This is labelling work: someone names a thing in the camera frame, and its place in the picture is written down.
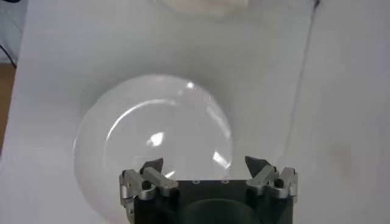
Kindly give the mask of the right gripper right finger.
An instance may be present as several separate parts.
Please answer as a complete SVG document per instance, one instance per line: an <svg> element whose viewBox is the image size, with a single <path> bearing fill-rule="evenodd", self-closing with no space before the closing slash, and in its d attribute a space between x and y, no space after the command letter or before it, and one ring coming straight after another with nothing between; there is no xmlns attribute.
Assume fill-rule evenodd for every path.
<svg viewBox="0 0 390 224"><path fill-rule="evenodd" d="M255 196L268 194L271 198L284 200L290 198L297 202L298 173L292 167L281 172L265 159L245 156L245 163L251 178L245 181L246 189Z"/></svg>

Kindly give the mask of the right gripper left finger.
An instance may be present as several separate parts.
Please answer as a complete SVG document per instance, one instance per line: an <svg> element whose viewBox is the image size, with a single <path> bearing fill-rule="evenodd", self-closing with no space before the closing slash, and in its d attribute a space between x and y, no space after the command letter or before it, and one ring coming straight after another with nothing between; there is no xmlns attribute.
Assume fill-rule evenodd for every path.
<svg viewBox="0 0 390 224"><path fill-rule="evenodd" d="M133 212L135 198L149 201L157 195L169 198L179 193L179 182L161 174L163 163L163 158L146 161L138 172L128 169L119 175L120 204L126 213Z"/></svg>

